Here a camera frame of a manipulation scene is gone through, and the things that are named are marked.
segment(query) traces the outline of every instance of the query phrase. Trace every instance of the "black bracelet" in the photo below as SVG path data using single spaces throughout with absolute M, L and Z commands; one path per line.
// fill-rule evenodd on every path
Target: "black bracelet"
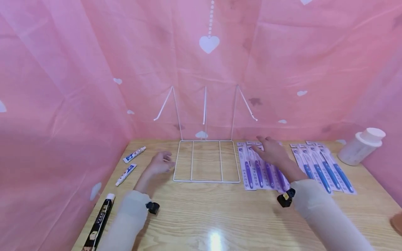
M 282 207 L 290 207 L 292 204 L 293 197 L 295 196 L 296 191 L 293 188 L 290 188 L 286 191 L 286 193 L 281 194 L 277 197 L 279 204 Z
M 158 203 L 152 201 L 148 202 L 145 206 L 151 214 L 157 214 L 160 208 Z

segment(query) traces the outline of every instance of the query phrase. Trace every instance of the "white heart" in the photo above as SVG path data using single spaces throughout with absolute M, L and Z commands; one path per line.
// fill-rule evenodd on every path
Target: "white heart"
M 200 38 L 200 47 L 203 51 L 210 54 L 219 45 L 218 37 L 207 37 L 203 36 Z
M 118 83 L 118 84 L 123 83 L 123 80 L 121 80 L 121 79 L 119 79 L 119 78 L 113 78 L 113 81 L 116 82 L 116 83 Z
M 208 138 L 208 134 L 204 131 L 199 131 L 197 132 L 197 134 L 195 135 L 197 138 L 199 139 L 206 139 Z
M 300 97 L 300 96 L 306 95 L 306 93 L 307 93 L 307 91 L 299 91 L 299 92 L 297 92 L 297 95 Z
M 311 2 L 312 0 L 300 0 L 301 1 L 301 3 L 303 4 L 303 5 L 306 5 L 306 4 L 308 4 L 309 2 Z
M 92 188 L 92 190 L 91 190 L 91 196 L 89 197 L 89 200 L 90 200 L 90 201 L 93 201 L 93 200 L 95 199 L 95 197 L 96 197 L 96 195 L 98 194 L 98 192 L 99 192 L 99 190 L 101 189 L 101 187 L 102 187 L 102 183 L 99 182 L 98 184 L 96 184 L 96 185 Z
M 3 102 L 1 102 L 1 100 L 0 100 L 0 112 L 6 112 L 7 111 L 7 108 L 6 108 L 6 106 L 3 104 Z
M 338 139 L 337 142 L 341 143 L 342 145 L 346 145 L 346 140 Z

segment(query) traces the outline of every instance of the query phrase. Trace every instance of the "metal wire frame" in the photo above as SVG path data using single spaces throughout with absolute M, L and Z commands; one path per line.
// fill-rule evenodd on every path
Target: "metal wire frame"
M 178 149 L 177 149 L 177 156 L 176 156 L 176 166 L 174 167 L 174 173 L 173 173 L 173 181 L 175 182 L 194 182 L 194 183 L 240 183 L 240 172 L 239 172 L 239 166 L 237 163 L 237 157 L 236 157 L 236 148 L 233 142 L 233 128 L 234 128 L 234 118 L 235 118 L 235 111 L 236 111 L 236 103 L 237 103 L 237 91 L 240 91 L 240 94 L 244 100 L 244 103 L 247 106 L 248 111 L 250 112 L 251 117 L 257 121 L 257 119 L 254 117 L 253 113 L 251 112 L 251 109 L 243 95 L 243 92 L 241 91 L 239 85 L 236 86 L 236 92 L 235 92 L 235 97 L 234 97 L 234 106 L 233 106 L 233 121 L 232 121 L 232 129 L 231 129 L 231 134 L 230 134 L 230 140 L 207 140 L 207 121 L 206 121 L 206 108 L 207 108 L 207 87 L 205 87 L 205 93 L 204 93 L 204 115 L 203 115 L 203 125 L 205 125 L 205 138 L 204 140 L 183 140 L 183 134 L 181 131 L 181 123 L 180 123 L 180 117 L 178 114 L 178 108 L 177 108 L 177 101 L 176 101 L 176 94 L 174 92 L 174 87 L 172 86 L 169 90 L 169 93 L 165 99 L 165 102 L 163 103 L 158 116 L 154 119 L 154 121 L 158 120 L 165 105 L 166 102 L 171 94 L 171 92 L 173 91 L 173 97 L 174 97 L 174 104 L 176 106 L 176 113 L 177 113 L 177 120 L 178 120 L 178 125 L 179 125 L 179 129 L 180 129 L 180 138 L 181 140 L 179 141 L 178 144 Z M 178 162 L 178 156 L 180 153 L 180 144 L 182 142 L 192 142 L 193 146 L 192 146 L 192 150 L 191 150 L 191 174 L 190 174 L 190 180 L 177 180 L 176 179 L 176 170 L 177 170 L 177 162 Z M 220 159 L 220 166 L 221 166 L 221 180 L 220 181 L 214 181 L 214 180 L 193 180 L 193 162 L 194 162 L 194 142 L 218 142 L 219 143 L 219 159 Z M 234 153 L 234 158 L 236 161 L 236 170 L 237 170 L 237 175 L 238 175 L 238 180 L 236 181 L 224 181 L 224 174 L 223 174 L 223 169 L 222 169 L 222 151 L 221 151 L 221 142 L 231 142 L 233 144 L 233 153 Z

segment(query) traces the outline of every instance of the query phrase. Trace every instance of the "beige sleeve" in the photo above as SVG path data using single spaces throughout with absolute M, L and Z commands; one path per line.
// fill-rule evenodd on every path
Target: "beige sleeve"
M 148 215 L 145 205 L 150 201 L 147 194 L 135 190 L 128 192 L 108 233 L 101 237 L 97 251 L 131 251 L 135 237 L 144 227 Z
M 374 250 L 366 238 L 340 210 L 315 180 L 290 185 L 295 191 L 293 204 L 327 250 Z

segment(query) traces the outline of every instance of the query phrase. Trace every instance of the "pink curtain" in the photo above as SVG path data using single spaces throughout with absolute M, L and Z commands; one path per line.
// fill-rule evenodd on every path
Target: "pink curtain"
M 365 162 L 402 204 L 398 0 L 0 5 L 0 246 L 70 250 L 129 140 L 388 134 Z M 250 107 L 255 121 L 240 92 Z M 166 105 L 157 117 L 171 87 Z

